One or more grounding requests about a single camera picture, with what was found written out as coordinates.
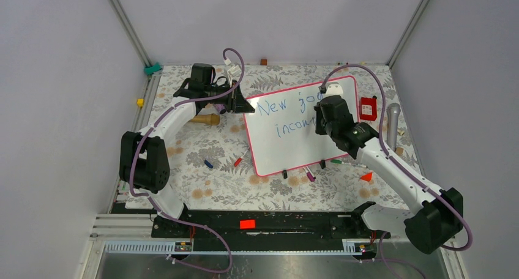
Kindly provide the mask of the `pink framed whiteboard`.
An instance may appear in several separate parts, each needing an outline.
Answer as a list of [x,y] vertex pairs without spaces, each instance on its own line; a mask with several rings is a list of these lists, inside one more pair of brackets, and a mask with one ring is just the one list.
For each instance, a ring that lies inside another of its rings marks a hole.
[[244,115],[256,174],[268,176],[347,155],[327,135],[315,132],[320,83],[254,95]]

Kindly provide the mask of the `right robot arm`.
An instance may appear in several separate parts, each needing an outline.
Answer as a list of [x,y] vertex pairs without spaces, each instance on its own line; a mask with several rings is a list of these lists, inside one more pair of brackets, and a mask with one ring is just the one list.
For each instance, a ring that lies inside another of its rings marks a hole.
[[401,160],[364,122],[356,122],[346,101],[339,95],[318,102],[316,133],[328,136],[342,151],[360,161],[388,184],[408,209],[383,207],[366,202],[354,210],[352,232],[367,237],[374,230],[405,236],[419,251],[430,254],[462,230],[472,244],[472,234],[463,218],[463,196],[455,188],[442,189]]

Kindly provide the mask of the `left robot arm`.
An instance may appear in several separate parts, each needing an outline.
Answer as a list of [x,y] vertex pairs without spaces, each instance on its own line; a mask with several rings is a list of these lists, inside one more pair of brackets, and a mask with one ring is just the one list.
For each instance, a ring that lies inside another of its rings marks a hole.
[[223,84],[217,83],[216,70],[209,64],[193,64],[191,74],[174,93],[171,106],[154,122],[121,138],[119,177],[128,183],[133,197],[144,197],[158,215],[167,218],[166,228],[176,237],[190,228],[182,214],[184,203],[169,186],[170,162],[166,141],[197,116],[208,104],[222,105],[229,113],[252,113],[239,87],[243,67],[226,61]]

